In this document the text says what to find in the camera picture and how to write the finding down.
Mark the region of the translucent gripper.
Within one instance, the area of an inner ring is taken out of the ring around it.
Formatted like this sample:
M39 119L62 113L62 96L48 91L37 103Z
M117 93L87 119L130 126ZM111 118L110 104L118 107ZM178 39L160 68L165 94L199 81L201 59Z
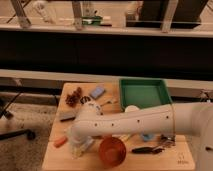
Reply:
M70 145L71 155L74 159L77 159L83 155L86 150L86 144L83 143L80 146Z

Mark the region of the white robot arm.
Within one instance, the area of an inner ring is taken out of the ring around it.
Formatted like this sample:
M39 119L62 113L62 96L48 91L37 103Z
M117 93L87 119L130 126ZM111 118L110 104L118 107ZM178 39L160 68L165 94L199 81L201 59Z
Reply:
M101 114L101 106L86 102L67 129L69 143L78 148L92 136L109 134L180 134L201 138L195 171L213 169L213 103L173 103L136 111Z

